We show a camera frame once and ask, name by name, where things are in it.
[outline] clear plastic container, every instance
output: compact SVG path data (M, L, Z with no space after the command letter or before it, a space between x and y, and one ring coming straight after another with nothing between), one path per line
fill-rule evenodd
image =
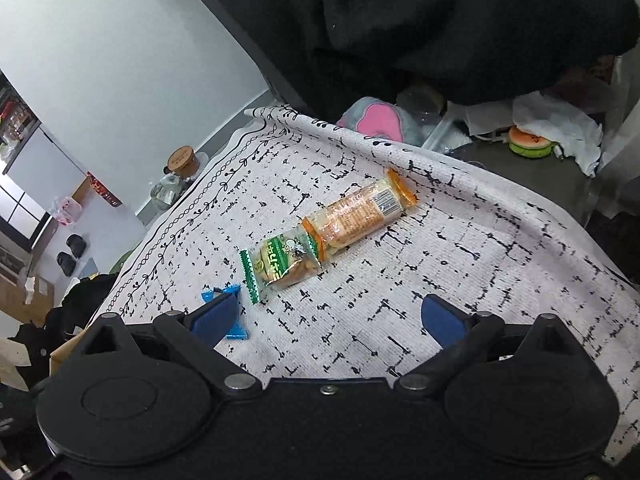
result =
M184 181L175 173L169 173L160 179L151 189L151 202L160 211L168 211L180 198Z
M72 225L82 216L82 206L70 196L65 196L53 201L49 214L60 225Z

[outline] black shoe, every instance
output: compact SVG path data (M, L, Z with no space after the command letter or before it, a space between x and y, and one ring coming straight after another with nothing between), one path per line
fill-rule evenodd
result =
M84 254L84 250L86 249L86 242L82 239L81 236L71 235L66 239L66 246L71 249L71 254L75 256L78 260Z
M71 254L59 253L56 258L58 265L62 269L64 275L71 278L71 275L76 270L76 261L71 257Z

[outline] blue candy wrapper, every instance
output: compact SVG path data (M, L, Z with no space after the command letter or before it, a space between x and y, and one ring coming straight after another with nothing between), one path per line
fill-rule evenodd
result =
M215 298L215 292L219 291L220 293L225 293L228 292L229 294L233 294L236 297L236 300L238 300L238 305L239 305L239 298L238 295L240 294L240 285L229 285L226 286L225 288L223 288L222 290L220 289L215 289L211 290L210 288L205 288L202 293L200 294L202 297L202 300L205 303L209 303L209 301L213 300L213 298ZM238 307L238 315L236 316L236 321L233 324L233 326L231 327L231 329L229 329L229 331L226 333L226 338L227 339L249 339L249 333L246 331L246 329L242 326L242 324L240 323L240 310Z

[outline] packaged bread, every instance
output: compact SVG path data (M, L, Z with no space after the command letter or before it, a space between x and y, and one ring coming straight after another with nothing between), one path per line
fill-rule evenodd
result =
M253 304L270 288L286 288L321 271L316 243L300 225L240 251L240 259Z
M381 180L309 215L302 225L318 245L322 262L341 248L397 220L405 209L416 203L417 198L400 176L394 170L386 170Z

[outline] wooden lid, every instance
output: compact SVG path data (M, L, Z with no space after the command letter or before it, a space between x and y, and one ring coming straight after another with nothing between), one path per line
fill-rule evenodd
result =
M172 153L167 162L167 166L171 171L179 171L185 167L192 158L193 148L191 146L183 146Z

